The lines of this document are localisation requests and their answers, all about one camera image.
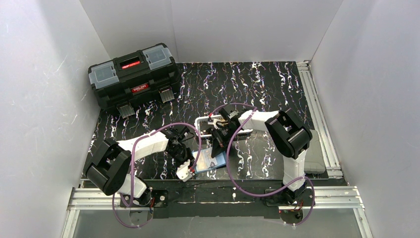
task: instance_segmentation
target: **black toolbox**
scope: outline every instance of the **black toolbox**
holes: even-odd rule
[[[88,73],[100,108],[123,118],[143,103],[173,100],[181,87],[181,74],[163,43],[93,65]]]

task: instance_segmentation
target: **metal frame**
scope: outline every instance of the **metal frame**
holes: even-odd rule
[[[318,101],[314,81],[307,62],[297,63],[299,75],[304,87],[305,96],[308,101],[309,110],[314,122],[315,129],[319,133],[324,162],[330,179],[343,177],[340,163],[337,159],[332,144],[325,118]],[[67,219],[62,232],[62,238],[72,238],[76,229],[80,210],[112,210],[112,196],[106,196],[98,188],[84,188],[87,179],[82,179],[79,188],[74,188],[67,209]],[[316,186],[315,187],[315,209],[353,209],[359,230],[363,238],[371,238],[368,221],[365,216],[359,191],[355,186]],[[117,210],[148,210],[148,208],[122,208],[119,207],[120,197],[116,196],[115,208]],[[279,210],[290,210],[294,207],[280,206]]]
[[[119,207],[120,197],[116,196],[114,204],[117,210],[148,210],[148,208]],[[353,209],[359,230],[363,238],[371,238],[372,234],[365,216],[363,201],[356,186],[316,186],[314,209]],[[294,206],[279,206],[279,210],[291,210]],[[67,220],[62,238],[72,238],[76,229],[80,210],[112,210],[112,196],[106,196],[99,188],[74,188],[67,212]]]
[[[299,76],[305,91],[306,100],[308,102],[309,111],[311,112],[311,117],[314,122],[315,130],[319,133],[322,154],[328,175],[330,178],[342,178],[343,173],[341,172],[341,166],[337,159],[331,137],[329,136],[328,128],[325,123],[325,118],[322,113],[321,106],[319,104],[318,95],[316,93],[309,65],[306,62],[297,63],[297,65]]]

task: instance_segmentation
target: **black mat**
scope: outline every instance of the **black mat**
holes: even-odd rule
[[[195,118],[231,102],[255,105],[259,111],[290,107],[305,124],[314,128],[295,62],[185,63],[178,66],[183,86],[174,101],[166,104],[149,102],[138,108],[135,116],[126,119],[100,112],[88,158],[106,137],[125,140],[171,122],[194,124]],[[198,149],[194,141],[187,145],[193,151]],[[283,178],[282,156],[268,134],[253,133],[235,148],[230,156],[230,166],[236,179]],[[163,153],[140,159],[135,168],[136,176],[143,179],[176,179],[175,170],[174,161]],[[328,175],[325,172],[315,178],[327,179]],[[195,179],[229,177],[224,168],[198,174]]]

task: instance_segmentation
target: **purple cable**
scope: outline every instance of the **purple cable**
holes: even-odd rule
[[[152,133],[150,133],[150,134],[148,134],[148,135],[143,135],[143,136],[141,136],[140,138],[138,138],[135,142],[134,142],[134,144],[133,144],[133,150],[132,150],[132,152],[131,152],[131,191],[130,191],[130,202],[129,203],[127,203],[126,201],[125,201],[125,199],[124,199],[124,197],[120,194],[120,197],[121,197],[121,201],[124,203],[124,205],[126,206],[126,207],[131,207],[132,205],[133,205],[133,197],[134,197],[134,158],[135,158],[135,156],[134,156],[134,154],[135,154],[135,152],[136,152],[136,146],[137,146],[137,143],[140,141],[140,140],[142,140],[142,139],[144,139],[144,138],[146,138],[146,137],[150,137],[150,136],[152,136],[152,135],[154,135],[154,134],[156,134],[156,133],[158,133],[158,132],[160,132],[161,130],[164,130],[164,129],[166,129],[166,128],[168,128],[168,127],[170,127],[170,126],[174,126],[174,125],[184,125],[184,126],[188,126],[188,127],[190,127],[190,128],[192,128],[192,129],[194,129],[194,131],[196,132],[196,134],[197,134],[197,136],[198,136],[198,152],[197,152],[197,156],[196,156],[196,159],[194,160],[194,163],[193,163],[193,165],[190,167],[190,168],[194,168],[196,165],[197,165],[197,160],[198,160],[198,157],[200,156],[200,151],[201,151],[201,136],[200,136],[200,132],[193,126],[193,125],[191,125],[191,124],[188,124],[188,123],[183,123],[183,122],[176,122],[176,123],[171,123],[171,124],[169,124],[169,125],[166,125],[166,126],[163,126],[163,127],[161,127],[161,128],[159,128],[159,129],[157,129],[157,130],[155,130],[154,132],[152,132]]]
[[[235,187],[238,189],[238,190],[240,190],[241,192],[243,192],[244,194],[246,194],[246,195],[249,195],[249,196],[253,196],[253,197],[268,197],[268,196],[272,196],[272,195],[274,195],[274,194],[276,194],[276,193],[279,193],[279,192],[281,192],[281,191],[283,191],[285,188],[287,188],[289,185],[291,185],[291,184],[293,184],[294,182],[296,182],[296,181],[298,181],[298,180],[301,180],[301,179],[306,179],[306,180],[308,180],[309,181],[309,183],[311,184],[311,187],[312,187],[312,205],[311,205],[311,208],[310,208],[310,210],[309,210],[309,213],[308,213],[308,215],[302,220],[302,221],[300,221],[299,223],[297,223],[297,225],[300,225],[302,222],[304,222],[304,221],[306,221],[306,219],[308,218],[308,216],[312,213],[312,209],[314,208],[314,205],[315,205],[315,191],[314,191],[314,185],[312,184],[312,181],[308,178],[308,177],[297,177],[297,178],[295,178],[294,180],[292,180],[292,181],[290,181],[289,183],[287,183],[286,185],[284,185],[283,187],[281,187],[281,188],[279,188],[279,189],[277,189],[276,191],[273,191],[273,192],[269,192],[269,193],[264,193],[264,194],[256,194],[256,193],[250,193],[250,192],[247,192],[247,191],[245,191],[243,188],[241,188],[237,183],[236,183],[236,181],[233,179],[233,177],[232,177],[232,173],[231,173],[231,171],[230,171],[230,167],[229,167],[229,152],[230,152],[230,148],[232,147],[232,143],[233,143],[233,141],[234,141],[234,139],[235,139],[235,137],[236,137],[236,135],[238,134],[238,132],[242,129],[242,127],[251,119],[251,117],[252,117],[252,115],[254,114],[254,112],[257,110],[257,107],[254,107],[254,106],[251,106],[251,105],[247,105],[247,104],[243,104],[243,103],[232,103],[232,104],[234,104],[234,105],[243,105],[243,106],[247,106],[247,107],[253,107],[254,109],[252,110],[252,113],[245,119],[245,121],[238,127],[238,129],[236,129],[236,131],[233,133],[233,135],[232,135],[232,137],[230,138],[230,140],[229,140],[229,144],[228,144],[228,146],[227,146],[227,151],[226,151],[226,167],[227,167],[227,174],[229,175],[229,178],[230,178],[230,180],[232,181],[232,183],[233,183],[233,185],[235,185]],[[225,106],[227,106],[228,104],[224,104],[224,105],[221,105],[221,106],[219,106],[219,107],[217,107],[213,112],[212,112],[212,114],[216,111],[216,110],[218,110],[218,109],[220,109],[220,108],[222,108],[222,107],[225,107]]]
[[[152,214],[152,218],[150,218],[149,220],[147,220],[145,223],[137,225],[137,226],[131,226],[131,225],[127,225],[125,224],[117,215],[117,211],[115,210],[115,204],[114,204],[114,200],[115,200],[115,193],[112,195],[112,210],[114,212],[115,218],[118,220],[118,222],[127,227],[127,228],[140,228],[142,226],[144,226],[145,224],[149,223],[149,221],[151,221],[153,219],[153,214]]]

